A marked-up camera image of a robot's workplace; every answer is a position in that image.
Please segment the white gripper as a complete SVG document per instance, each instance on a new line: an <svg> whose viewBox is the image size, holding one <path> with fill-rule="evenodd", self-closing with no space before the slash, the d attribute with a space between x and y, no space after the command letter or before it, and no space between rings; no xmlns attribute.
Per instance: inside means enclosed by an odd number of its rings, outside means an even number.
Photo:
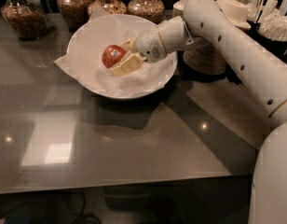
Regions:
<svg viewBox="0 0 287 224"><path fill-rule="evenodd" d="M126 51L137 51L149 63L156 63L175 51L199 49L208 44L206 39L191 35L183 18L177 16L141 32L135 41L124 41L120 47ZM138 70L143 63L144 60L138 53L132 53L125 60L116 63L111 73L115 77L122 77Z"/></svg>

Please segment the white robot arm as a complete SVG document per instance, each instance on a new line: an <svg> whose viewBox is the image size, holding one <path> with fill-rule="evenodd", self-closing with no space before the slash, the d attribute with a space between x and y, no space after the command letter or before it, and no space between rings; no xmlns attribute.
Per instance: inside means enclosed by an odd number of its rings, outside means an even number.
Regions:
<svg viewBox="0 0 287 224"><path fill-rule="evenodd" d="M235 27L214 0L187 0L182 16L123 43L119 65L156 63L177 50L213 44L277 127L260 148L248 224L287 224L287 64Z"/></svg>

